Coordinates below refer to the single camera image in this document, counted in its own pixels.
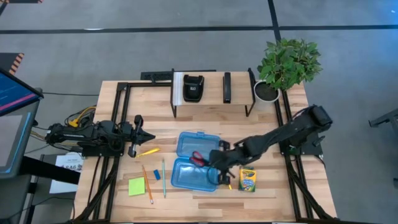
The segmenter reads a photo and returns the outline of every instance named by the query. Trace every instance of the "green sticky note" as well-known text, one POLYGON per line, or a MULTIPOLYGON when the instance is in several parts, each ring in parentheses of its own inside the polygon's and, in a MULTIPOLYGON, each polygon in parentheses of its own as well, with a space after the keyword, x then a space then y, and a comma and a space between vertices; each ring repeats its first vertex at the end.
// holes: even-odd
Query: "green sticky note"
POLYGON ((129 196, 145 193, 145 180, 143 177, 129 179, 129 196))

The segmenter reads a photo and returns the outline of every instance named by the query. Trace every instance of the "white plant pot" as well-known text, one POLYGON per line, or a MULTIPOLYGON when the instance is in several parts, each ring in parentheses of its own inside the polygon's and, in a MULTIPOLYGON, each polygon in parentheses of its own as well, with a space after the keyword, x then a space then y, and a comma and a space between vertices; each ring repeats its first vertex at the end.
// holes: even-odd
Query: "white plant pot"
POLYGON ((253 89, 253 90, 254 90, 254 95, 255 95, 255 97, 256 97, 256 104, 254 105, 254 107, 255 107, 255 109, 257 109, 257 110, 264 111, 264 110, 266 110, 267 108, 269 108, 270 106, 272 106, 272 105, 274 104, 274 102, 275 102, 276 100, 279 99, 280 90, 277 91, 277 92, 278 92, 278 95, 277 95, 277 97, 276 97, 274 100, 271 100, 271 101, 263 100, 263 99, 261 99, 260 97, 258 97, 258 96, 257 96, 257 93, 256 93, 256 86, 257 86, 259 83, 265 83, 265 81, 259 81, 259 82, 257 82, 257 83, 254 85, 254 89, 253 89))

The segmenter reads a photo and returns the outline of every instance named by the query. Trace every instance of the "scissors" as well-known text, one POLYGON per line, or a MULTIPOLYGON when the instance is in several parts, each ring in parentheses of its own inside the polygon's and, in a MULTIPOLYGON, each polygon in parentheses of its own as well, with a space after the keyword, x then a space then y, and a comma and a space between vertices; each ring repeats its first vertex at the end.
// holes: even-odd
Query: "scissors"
POLYGON ((205 160, 198 151, 192 153, 192 156, 189 157, 189 161, 198 167, 210 166, 209 161, 205 160))

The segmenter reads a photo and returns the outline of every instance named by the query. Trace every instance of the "green leafy plant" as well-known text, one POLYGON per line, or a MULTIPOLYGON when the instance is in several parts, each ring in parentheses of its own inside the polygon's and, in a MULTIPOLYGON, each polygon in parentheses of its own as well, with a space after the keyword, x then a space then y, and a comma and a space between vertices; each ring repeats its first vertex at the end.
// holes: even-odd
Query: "green leafy plant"
POLYGON ((257 67, 260 79, 273 89, 288 90, 303 80, 310 82, 322 70, 316 43, 282 39, 276 44, 267 42, 266 56, 257 67))

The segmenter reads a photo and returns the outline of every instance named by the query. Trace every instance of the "blue container lid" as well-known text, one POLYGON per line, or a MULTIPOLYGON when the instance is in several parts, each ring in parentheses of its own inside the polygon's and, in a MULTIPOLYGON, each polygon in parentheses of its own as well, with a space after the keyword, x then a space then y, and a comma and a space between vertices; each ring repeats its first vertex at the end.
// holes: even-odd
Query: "blue container lid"
POLYGON ((218 171, 210 167, 197 167, 188 158, 177 158, 171 182, 174 187, 213 192, 217 189, 218 171))
POLYGON ((182 132, 178 138, 177 155, 179 157, 191 157, 194 151, 198 151, 204 159, 208 160, 211 150, 219 150, 220 137, 205 134, 203 132, 182 132))

